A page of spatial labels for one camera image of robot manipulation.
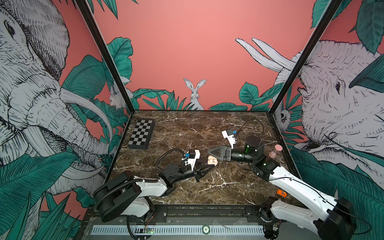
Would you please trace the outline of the pink round disc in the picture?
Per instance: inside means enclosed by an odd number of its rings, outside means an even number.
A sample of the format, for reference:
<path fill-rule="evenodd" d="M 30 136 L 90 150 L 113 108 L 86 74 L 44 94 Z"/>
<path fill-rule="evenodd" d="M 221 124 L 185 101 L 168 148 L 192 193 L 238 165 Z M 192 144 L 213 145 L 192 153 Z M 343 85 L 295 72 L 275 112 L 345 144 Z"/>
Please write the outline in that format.
<path fill-rule="evenodd" d="M 207 164 L 208 165 L 215 165 L 216 166 L 218 164 L 218 159 L 215 158 L 214 156 L 209 156 Z"/>

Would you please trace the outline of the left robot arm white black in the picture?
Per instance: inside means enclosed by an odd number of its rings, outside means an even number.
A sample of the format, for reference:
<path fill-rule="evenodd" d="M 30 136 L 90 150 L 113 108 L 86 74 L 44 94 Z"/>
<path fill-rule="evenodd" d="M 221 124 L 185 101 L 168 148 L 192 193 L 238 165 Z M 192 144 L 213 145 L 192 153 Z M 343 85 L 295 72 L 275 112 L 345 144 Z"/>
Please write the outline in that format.
<path fill-rule="evenodd" d="M 181 164 L 171 163 L 165 168 L 160 162 L 173 152 L 182 154 Z M 93 193 L 94 212 L 103 222 L 109 222 L 121 215 L 135 216 L 149 221 L 155 215 L 155 207 L 150 197 L 166 197 L 175 189 L 175 183 L 195 178 L 200 181 L 217 164 L 218 159 L 209 156 L 206 162 L 198 161 L 200 152 L 171 149 L 156 160 L 156 168 L 161 173 L 156 178 L 141 178 L 131 171 L 124 171 L 115 179 L 103 184 Z"/>

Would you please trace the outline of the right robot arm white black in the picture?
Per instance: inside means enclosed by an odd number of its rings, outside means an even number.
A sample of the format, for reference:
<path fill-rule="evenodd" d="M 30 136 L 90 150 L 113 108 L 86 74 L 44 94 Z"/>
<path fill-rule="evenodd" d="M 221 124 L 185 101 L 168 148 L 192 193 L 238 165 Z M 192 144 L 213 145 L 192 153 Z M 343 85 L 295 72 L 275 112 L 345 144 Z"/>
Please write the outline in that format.
<path fill-rule="evenodd" d="M 288 221 L 314 232 L 322 240 L 357 240 L 372 233 L 372 224 L 358 210 L 357 199 L 363 197 L 358 189 L 359 173 L 348 173 L 345 167 L 328 162 L 320 163 L 313 155 L 293 148 L 291 152 L 302 163 L 318 167 L 312 173 L 323 181 L 312 186 L 286 170 L 272 154 L 265 155 L 261 138 L 249 136 L 243 150 L 235 149 L 236 134 L 235 130 L 224 130 L 222 135 L 230 144 L 209 150 L 211 157 L 219 162 L 249 163 L 256 176 L 305 205 L 300 208 L 270 197 L 260 209 L 264 221 L 270 222 L 272 218 Z"/>

